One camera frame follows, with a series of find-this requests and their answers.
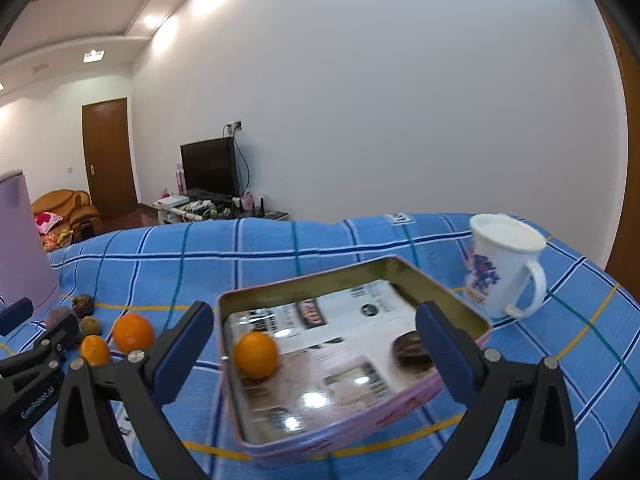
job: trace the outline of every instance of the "newspaper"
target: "newspaper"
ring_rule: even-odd
[[[278,369],[266,380],[233,373],[239,421],[253,444],[345,420],[424,376],[401,369],[392,354],[395,339],[415,330],[415,309],[386,280],[238,312],[225,330],[229,348],[260,331],[280,352]]]

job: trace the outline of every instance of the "pink tin box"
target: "pink tin box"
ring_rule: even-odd
[[[276,372],[261,381],[223,359],[244,451],[266,467],[302,462],[361,440],[436,396],[440,375],[412,361],[411,336],[405,345],[415,307],[425,301],[485,345],[489,320],[397,256],[223,294],[221,355],[231,356],[255,331],[271,336],[280,354]]]

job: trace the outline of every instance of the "checkered cloth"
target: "checkered cloth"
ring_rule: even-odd
[[[464,214],[420,214],[395,221],[359,218],[334,225],[247,218],[110,233],[52,253],[64,294],[56,304],[91,294],[105,327],[122,313],[136,311],[159,332],[172,305],[169,326],[194,300],[216,305],[228,290],[388,254],[402,256],[457,289],[463,284],[471,245],[468,221]],[[527,319],[496,319],[490,345],[514,361],[559,357],[574,411],[580,478],[587,479],[620,438],[640,400],[634,378],[640,374],[640,306],[595,264],[559,240],[549,240],[540,261],[553,296],[547,295],[543,308]],[[528,288],[520,306],[531,298]],[[23,351],[43,330],[42,323],[32,320],[0,342]],[[444,391],[403,420],[331,457],[267,470],[241,453],[221,393],[221,374],[212,337],[178,400],[164,407],[178,436],[212,478],[418,478],[463,412]],[[490,468],[513,411],[514,401],[504,410],[473,478]],[[54,416],[52,410],[33,431],[45,460]],[[154,478],[136,442],[133,455],[141,471]]]

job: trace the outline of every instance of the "orange fruit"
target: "orange fruit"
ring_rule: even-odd
[[[262,379],[278,367],[278,347],[268,335],[249,332],[236,343],[233,359],[242,374],[250,379]]]
[[[146,317],[140,314],[125,314],[113,324],[113,341],[121,352],[147,350],[154,342],[154,329]]]
[[[82,340],[80,355],[91,366],[105,365],[111,361],[109,346],[99,335],[88,335]]]

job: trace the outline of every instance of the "white wall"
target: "white wall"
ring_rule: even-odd
[[[626,117],[593,0],[209,1],[134,65],[144,202],[240,119],[252,188],[296,219],[502,211],[606,262]]]
[[[54,189],[89,191],[82,145],[82,106],[126,97],[131,68],[52,78],[0,99],[0,173],[22,168],[33,202]],[[131,110],[129,144],[133,157]],[[135,161],[134,181],[138,190]]]

